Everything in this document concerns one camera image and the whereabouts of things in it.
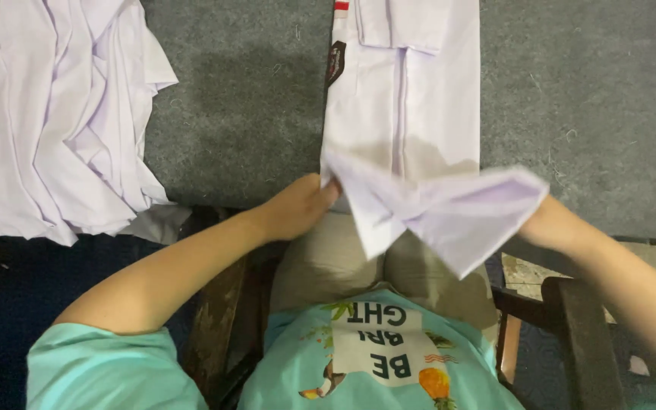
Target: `white fabric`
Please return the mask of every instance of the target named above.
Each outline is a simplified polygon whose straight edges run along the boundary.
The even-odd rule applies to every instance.
[[[137,0],[0,0],[0,235],[72,245],[168,203],[142,158],[176,82]]]
[[[323,181],[342,183],[367,257],[410,229],[464,277],[548,193],[524,169],[478,176],[478,1],[351,0],[336,41]]]

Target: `tiled floor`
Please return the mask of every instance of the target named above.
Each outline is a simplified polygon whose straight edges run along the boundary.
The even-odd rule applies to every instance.
[[[637,256],[656,268],[656,245],[632,242],[623,242],[623,244]],[[539,301],[542,300],[541,284],[543,279],[548,276],[563,276],[557,272],[506,254],[503,254],[502,261],[506,286],[509,289],[517,290],[521,295]],[[615,322],[609,312],[606,312],[606,320],[608,322]]]

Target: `wooden chair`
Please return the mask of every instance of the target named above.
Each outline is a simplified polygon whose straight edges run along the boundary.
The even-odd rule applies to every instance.
[[[576,276],[576,267],[568,258],[534,247],[519,238],[512,238],[501,250],[561,274]],[[184,369],[195,379],[210,408],[234,408],[242,384],[262,357],[262,334],[269,313],[272,276],[278,263],[277,257],[250,265],[248,256],[230,266],[202,290],[203,303],[195,319]],[[492,291],[501,311],[498,378],[526,408],[535,406],[513,389],[521,321],[551,332],[560,341],[571,408],[626,408],[604,310],[587,285],[578,279],[547,278],[542,284],[542,302],[507,289],[493,288]],[[240,304],[240,299],[248,293],[256,303]],[[238,305],[249,312],[238,312]],[[252,323],[251,328],[257,337],[253,338],[250,352],[227,371],[227,346],[235,328],[234,319],[240,316]],[[241,331],[234,336],[248,337],[244,333]]]

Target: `gray carpet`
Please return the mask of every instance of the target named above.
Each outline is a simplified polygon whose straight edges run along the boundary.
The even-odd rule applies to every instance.
[[[181,84],[147,164],[182,203],[250,207],[316,171],[332,1],[144,0]],[[608,233],[656,238],[656,2],[481,2],[482,167],[524,164]]]

